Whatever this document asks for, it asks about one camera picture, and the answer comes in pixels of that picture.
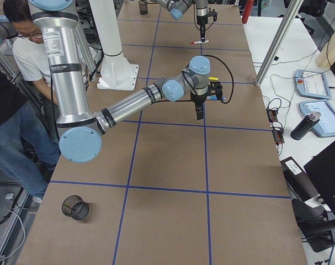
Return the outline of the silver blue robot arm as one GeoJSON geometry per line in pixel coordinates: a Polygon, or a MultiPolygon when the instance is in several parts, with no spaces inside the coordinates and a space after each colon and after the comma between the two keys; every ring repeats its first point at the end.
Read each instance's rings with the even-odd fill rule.
{"type": "MultiPolygon", "coordinates": [[[[206,96],[210,61],[195,56],[179,75],[160,78],[97,113],[90,111],[79,58],[89,50],[77,46],[79,19],[74,1],[29,1],[28,5],[46,48],[60,110],[56,122],[59,148],[66,159],[75,163],[94,159],[101,150],[101,136],[109,128],[163,98],[174,102],[187,93],[206,96]]],[[[139,67],[124,57],[113,2],[91,1],[90,5],[104,55],[99,86],[133,90],[139,67]]]]}
{"type": "Polygon", "coordinates": [[[208,1],[192,1],[192,0],[180,0],[180,1],[167,1],[167,0],[155,0],[152,3],[158,4],[161,7],[169,11],[171,17],[174,20],[179,20],[189,10],[190,7],[195,6],[195,19],[197,29],[200,32],[200,40],[193,42],[193,44],[207,43],[205,39],[206,25],[211,14],[211,10],[208,8],[208,1]]]}

